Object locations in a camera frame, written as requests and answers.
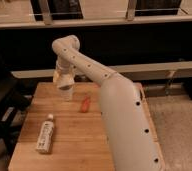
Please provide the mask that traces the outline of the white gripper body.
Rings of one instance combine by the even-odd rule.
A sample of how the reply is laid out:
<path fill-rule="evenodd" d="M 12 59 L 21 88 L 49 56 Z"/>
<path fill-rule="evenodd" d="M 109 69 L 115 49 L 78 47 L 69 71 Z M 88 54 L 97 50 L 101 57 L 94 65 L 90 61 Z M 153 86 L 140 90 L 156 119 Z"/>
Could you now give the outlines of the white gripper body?
<path fill-rule="evenodd" d="M 75 83 L 72 67 L 57 64 L 53 74 L 53 82 L 58 89 L 70 89 Z"/>

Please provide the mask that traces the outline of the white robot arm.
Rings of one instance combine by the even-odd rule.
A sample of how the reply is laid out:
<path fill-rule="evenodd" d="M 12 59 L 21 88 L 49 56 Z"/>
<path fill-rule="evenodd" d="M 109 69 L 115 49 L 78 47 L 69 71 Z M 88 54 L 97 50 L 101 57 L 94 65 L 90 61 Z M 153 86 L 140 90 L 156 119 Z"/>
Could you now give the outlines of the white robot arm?
<path fill-rule="evenodd" d="M 75 35 L 53 41 L 52 49 L 100 86 L 99 104 L 116 171 L 163 171 L 158 146 L 139 88 L 117 71 L 79 52 Z"/>

